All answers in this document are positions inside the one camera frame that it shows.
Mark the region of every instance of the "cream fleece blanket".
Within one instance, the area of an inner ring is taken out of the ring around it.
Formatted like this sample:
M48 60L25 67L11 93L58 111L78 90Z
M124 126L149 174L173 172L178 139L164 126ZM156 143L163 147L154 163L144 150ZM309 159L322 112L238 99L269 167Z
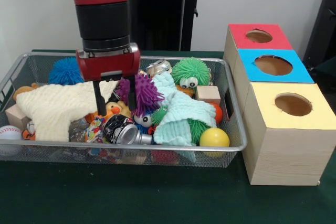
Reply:
M107 101L117 81L100 82ZM37 141L69 141L70 123L97 111L92 82L72 86L45 85L17 96L16 104L32 119Z

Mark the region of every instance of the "tin can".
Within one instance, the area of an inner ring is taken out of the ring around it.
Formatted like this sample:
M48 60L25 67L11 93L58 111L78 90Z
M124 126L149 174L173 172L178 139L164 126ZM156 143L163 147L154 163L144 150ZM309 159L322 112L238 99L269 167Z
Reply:
M158 60L146 67L146 73L150 78L153 78L157 74L161 74L163 72L172 73L172 71L172 66L164 59Z
M152 144L152 136L141 134L134 122L124 115L108 119L103 135L112 144Z

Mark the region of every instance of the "white wall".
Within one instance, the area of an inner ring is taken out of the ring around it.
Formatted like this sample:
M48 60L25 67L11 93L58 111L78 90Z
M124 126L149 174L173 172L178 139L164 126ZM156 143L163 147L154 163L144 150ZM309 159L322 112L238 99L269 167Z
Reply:
M198 0L192 50L223 50L228 23L279 23L302 56L321 0ZM0 0L0 79L34 48L81 47L73 0Z
M34 48L81 47L74 0L0 0L0 79Z
M223 51L228 23L277 23L303 57L321 0L198 0L192 50Z

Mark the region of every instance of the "wooden block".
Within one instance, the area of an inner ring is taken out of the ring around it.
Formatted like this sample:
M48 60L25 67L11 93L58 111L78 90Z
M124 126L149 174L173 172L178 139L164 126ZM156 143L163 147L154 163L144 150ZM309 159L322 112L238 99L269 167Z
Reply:
M252 185L317 185L336 146L336 116L317 84L252 82L243 150Z
M221 95L217 86L197 86L196 100L216 103L221 103Z
M233 79L243 114L251 81L314 83L294 50L239 49Z
M292 50L292 46L279 25L229 24L224 60L229 64L232 74L235 71L238 49Z
M21 111L17 104L6 110L9 124L18 127L21 131L25 130L30 119Z

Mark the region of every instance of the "orange ball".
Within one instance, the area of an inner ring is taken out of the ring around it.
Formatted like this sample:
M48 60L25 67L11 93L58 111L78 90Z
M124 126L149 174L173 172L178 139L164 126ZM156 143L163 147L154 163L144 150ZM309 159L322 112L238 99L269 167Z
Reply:
M216 103L211 103L210 102L209 104L211 104L213 107L215 107L215 110L216 110L215 120L216 120L217 124L220 124L220 122L223 119L223 110Z

